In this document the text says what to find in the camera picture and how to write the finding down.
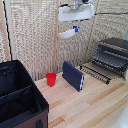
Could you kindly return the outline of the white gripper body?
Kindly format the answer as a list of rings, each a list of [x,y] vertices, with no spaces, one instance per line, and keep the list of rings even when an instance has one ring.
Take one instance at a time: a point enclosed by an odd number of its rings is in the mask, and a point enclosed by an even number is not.
[[[92,4],[83,4],[78,9],[71,9],[69,6],[58,8],[58,20],[60,22],[90,19],[94,15],[95,11]]]

